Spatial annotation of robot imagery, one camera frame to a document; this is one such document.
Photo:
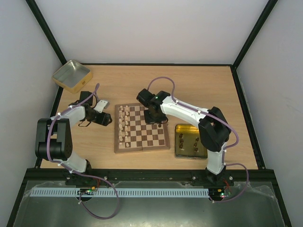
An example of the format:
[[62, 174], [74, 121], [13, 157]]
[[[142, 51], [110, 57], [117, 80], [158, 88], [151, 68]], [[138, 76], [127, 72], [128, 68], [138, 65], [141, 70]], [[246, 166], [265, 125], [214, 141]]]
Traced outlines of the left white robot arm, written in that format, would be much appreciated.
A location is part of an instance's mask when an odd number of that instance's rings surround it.
[[84, 91], [64, 111], [51, 118], [39, 119], [35, 143], [37, 158], [56, 163], [70, 173], [86, 172], [90, 163], [73, 150], [71, 128], [84, 121], [109, 125], [111, 115], [104, 112], [108, 106], [109, 101], [99, 99], [96, 92]]

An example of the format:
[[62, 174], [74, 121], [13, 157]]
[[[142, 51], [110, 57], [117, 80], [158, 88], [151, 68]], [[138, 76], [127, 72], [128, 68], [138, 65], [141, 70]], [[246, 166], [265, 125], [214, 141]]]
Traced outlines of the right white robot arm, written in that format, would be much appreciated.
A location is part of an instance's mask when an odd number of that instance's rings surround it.
[[145, 88], [136, 99], [147, 108], [144, 111], [147, 124], [163, 123], [171, 115], [198, 128], [200, 142], [207, 149], [206, 179], [211, 185], [223, 183], [224, 156], [231, 130], [219, 108], [200, 108], [180, 101], [168, 92], [160, 91], [155, 95]]

